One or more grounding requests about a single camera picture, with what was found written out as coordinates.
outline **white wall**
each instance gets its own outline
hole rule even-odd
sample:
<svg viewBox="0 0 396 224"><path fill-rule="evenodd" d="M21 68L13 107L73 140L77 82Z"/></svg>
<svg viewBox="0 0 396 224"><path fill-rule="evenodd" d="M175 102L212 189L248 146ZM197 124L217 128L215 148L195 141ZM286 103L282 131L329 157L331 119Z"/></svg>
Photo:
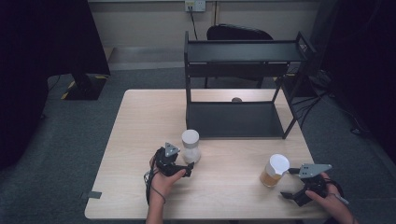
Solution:
<svg viewBox="0 0 396 224"><path fill-rule="evenodd" d="M215 22L262 29L274 39L311 34L318 1L206 1L206 12L193 13L198 39ZM194 39L184 1L90 2L104 47L182 48L184 33Z"/></svg>

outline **gray carpet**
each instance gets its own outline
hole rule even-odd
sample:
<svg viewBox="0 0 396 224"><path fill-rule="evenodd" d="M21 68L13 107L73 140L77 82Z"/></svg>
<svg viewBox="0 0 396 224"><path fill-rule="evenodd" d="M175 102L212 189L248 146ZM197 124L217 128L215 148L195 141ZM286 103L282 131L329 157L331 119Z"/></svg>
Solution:
<svg viewBox="0 0 396 224"><path fill-rule="evenodd" d="M44 109L46 117L18 164L0 171L0 224L141 223L88 220L80 194L92 189L124 92L184 89L184 68L113 72L97 101L61 100L72 80L69 75L58 82L57 77L49 79L53 88ZM209 82L212 88L235 85L247 88L255 83L239 78ZM196 78L192 86L202 88L204 80ZM274 84L268 79L263 87ZM306 117L303 133L314 161L333 165L329 175L343 187L360 223L394 223L394 165L374 139L352 134L352 126L353 120L336 99L325 95Z"/></svg>

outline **black chair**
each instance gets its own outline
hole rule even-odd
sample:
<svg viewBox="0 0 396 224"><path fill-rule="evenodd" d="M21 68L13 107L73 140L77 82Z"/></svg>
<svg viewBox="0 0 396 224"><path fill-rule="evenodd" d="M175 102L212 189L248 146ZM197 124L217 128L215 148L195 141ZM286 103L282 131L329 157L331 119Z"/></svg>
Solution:
<svg viewBox="0 0 396 224"><path fill-rule="evenodd" d="M273 40L273 38L262 30L231 24L218 24L211 26L206 32L207 40ZM240 77L258 81L256 87L262 87L263 77Z"/></svg>

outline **white jar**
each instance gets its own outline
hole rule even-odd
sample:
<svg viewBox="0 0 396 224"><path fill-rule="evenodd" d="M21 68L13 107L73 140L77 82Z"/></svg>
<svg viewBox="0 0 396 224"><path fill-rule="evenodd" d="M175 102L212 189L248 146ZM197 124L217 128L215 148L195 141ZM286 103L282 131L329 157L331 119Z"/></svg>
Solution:
<svg viewBox="0 0 396 224"><path fill-rule="evenodd" d="M198 148L199 134L195 130L187 130L181 135L183 141L183 160L187 164L198 162L201 159L201 151Z"/></svg>

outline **shelf rack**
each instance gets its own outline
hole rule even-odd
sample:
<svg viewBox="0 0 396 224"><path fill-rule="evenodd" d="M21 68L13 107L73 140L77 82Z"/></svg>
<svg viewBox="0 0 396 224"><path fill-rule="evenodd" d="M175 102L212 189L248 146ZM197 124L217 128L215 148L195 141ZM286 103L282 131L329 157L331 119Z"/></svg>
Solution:
<svg viewBox="0 0 396 224"><path fill-rule="evenodd" d="M284 131L275 100L291 63L300 68L315 54L302 33L293 40L189 40L185 34L186 124L201 138L283 138L297 120L287 90L283 92L293 119ZM271 101L193 102L194 77L276 77Z"/></svg>

